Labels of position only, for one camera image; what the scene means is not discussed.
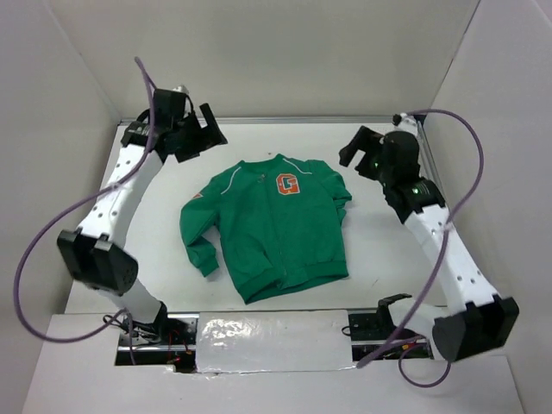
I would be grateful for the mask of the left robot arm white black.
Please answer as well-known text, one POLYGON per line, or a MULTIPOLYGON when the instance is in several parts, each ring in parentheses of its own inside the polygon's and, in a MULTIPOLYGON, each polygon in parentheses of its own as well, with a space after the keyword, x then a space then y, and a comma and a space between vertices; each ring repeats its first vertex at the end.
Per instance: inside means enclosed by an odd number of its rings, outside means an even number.
POLYGON ((127 322, 152 344, 170 334, 166 306, 139 281, 137 259, 124 249, 147 188, 175 157, 184 162, 227 140, 206 103, 194 107, 188 90, 156 89, 153 107, 125 129, 113 171, 88 215, 57 246, 74 280, 127 310, 127 322))

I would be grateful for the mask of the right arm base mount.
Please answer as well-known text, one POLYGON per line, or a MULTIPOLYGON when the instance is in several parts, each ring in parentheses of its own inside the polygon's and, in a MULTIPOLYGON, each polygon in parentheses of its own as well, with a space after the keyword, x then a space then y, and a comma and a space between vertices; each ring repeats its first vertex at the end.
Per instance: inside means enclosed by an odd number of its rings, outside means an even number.
MULTIPOLYGON (((351 341, 353 362, 360 361, 383 345, 387 337, 393 332, 393 325, 386 325, 380 321, 376 310, 349 310, 348 323, 342 327, 342 334, 351 341)), ((412 340, 417 334, 409 329, 404 330, 395 342, 409 340, 406 344, 387 349, 379 360, 397 360, 406 350, 410 350, 407 359, 431 359, 430 347, 424 339, 416 342, 412 340)))

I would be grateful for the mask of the green jacket white lining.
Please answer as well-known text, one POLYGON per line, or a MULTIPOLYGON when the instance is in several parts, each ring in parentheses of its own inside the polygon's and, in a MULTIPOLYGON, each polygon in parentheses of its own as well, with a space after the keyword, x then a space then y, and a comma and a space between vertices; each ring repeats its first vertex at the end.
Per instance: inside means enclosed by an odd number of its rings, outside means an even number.
POLYGON ((219 263, 204 235, 216 228, 232 283, 252 304, 348 277, 342 222, 351 199, 322 160, 240 161, 183 206, 180 235, 190 263, 208 276, 219 263))

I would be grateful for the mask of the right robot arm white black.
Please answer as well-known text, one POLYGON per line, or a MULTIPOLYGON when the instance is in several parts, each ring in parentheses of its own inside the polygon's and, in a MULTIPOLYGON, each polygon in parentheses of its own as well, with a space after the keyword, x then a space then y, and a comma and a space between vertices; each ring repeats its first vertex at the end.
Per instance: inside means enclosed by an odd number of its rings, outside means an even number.
POLYGON ((383 298, 377 309, 379 333, 386 338, 406 330, 419 334, 433 357, 447 362, 504 347, 518 304, 486 279, 450 222, 437 185, 421 175, 417 137, 403 129, 382 135, 362 126, 340 150, 340 164, 348 166, 359 151, 364 155, 356 172, 381 184, 387 204, 433 262, 431 279, 446 300, 440 308, 409 294, 383 298))

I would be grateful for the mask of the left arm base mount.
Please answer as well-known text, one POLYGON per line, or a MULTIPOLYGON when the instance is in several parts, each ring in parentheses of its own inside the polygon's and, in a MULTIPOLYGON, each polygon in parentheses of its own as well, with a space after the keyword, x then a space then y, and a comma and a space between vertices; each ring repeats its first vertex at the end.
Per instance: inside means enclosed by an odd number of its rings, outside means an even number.
POLYGON ((168 366, 177 373, 195 373, 198 313, 170 313, 161 336, 136 324, 129 333, 127 318, 117 320, 116 366, 168 366))

